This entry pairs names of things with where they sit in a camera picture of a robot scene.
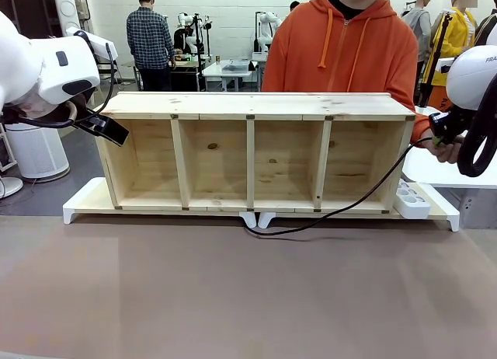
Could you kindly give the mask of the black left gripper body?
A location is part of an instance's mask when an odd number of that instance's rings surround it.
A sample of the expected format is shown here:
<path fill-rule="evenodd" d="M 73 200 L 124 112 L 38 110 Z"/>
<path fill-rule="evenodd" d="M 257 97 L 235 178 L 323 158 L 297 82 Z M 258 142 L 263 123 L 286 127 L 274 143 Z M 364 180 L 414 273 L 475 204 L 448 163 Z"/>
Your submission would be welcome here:
<path fill-rule="evenodd" d="M 100 116 L 94 110 L 88 107 L 88 101 L 92 98 L 91 92 L 82 92 L 68 101 L 64 102 L 61 106 L 71 114 L 72 110 L 76 110 L 76 116 L 73 117 L 74 126 L 77 128 L 77 122 L 81 120 L 88 120 L 90 117 Z"/>

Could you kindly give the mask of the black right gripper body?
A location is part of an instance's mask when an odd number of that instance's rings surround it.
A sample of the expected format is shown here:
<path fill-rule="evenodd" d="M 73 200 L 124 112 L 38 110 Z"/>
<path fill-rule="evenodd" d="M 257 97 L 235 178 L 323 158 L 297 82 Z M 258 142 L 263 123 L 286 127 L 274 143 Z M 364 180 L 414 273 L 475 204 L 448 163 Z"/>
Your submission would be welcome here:
<path fill-rule="evenodd" d="M 462 134 L 471 126 L 475 114 L 475 110 L 452 106 L 444 114 L 442 142 L 445 145 L 462 145 L 464 143 Z"/>

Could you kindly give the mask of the person's left hand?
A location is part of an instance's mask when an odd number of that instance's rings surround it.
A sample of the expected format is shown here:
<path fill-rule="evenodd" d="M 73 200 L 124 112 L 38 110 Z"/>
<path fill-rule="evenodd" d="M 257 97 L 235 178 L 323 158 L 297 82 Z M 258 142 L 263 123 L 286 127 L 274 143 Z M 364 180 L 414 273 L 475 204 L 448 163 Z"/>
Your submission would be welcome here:
<path fill-rule="evenodd" d="M 444 143 L 437 145 L 433 140 L 424 141 L 422 144 L 439 162 L 447 162 L 449 164 L 455 164 L 457 162 L 462 146 L 461 140 L 448 145 L 445 145 Z"/>

